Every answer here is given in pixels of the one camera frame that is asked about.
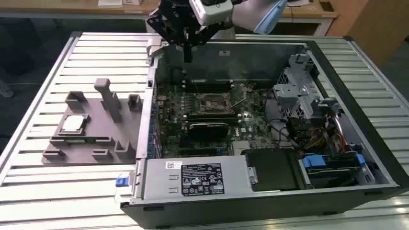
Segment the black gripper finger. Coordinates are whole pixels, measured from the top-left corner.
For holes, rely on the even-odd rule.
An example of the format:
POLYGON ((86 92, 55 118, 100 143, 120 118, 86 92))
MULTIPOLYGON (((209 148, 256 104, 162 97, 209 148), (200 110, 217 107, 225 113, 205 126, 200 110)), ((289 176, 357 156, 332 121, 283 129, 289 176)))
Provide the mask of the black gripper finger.
POLYGON ((184 27, 175 19, 164 20, 162 14, 151 15, 147 22, 171 45, 182 47, 184 62, 189 63, 189 44, 184 34, 184 27))
POLYGON ((201 28, 188 29, 188 63, 192 62, 192 49, 204 45, 216 34, 216 25, 212 24, 201 28))

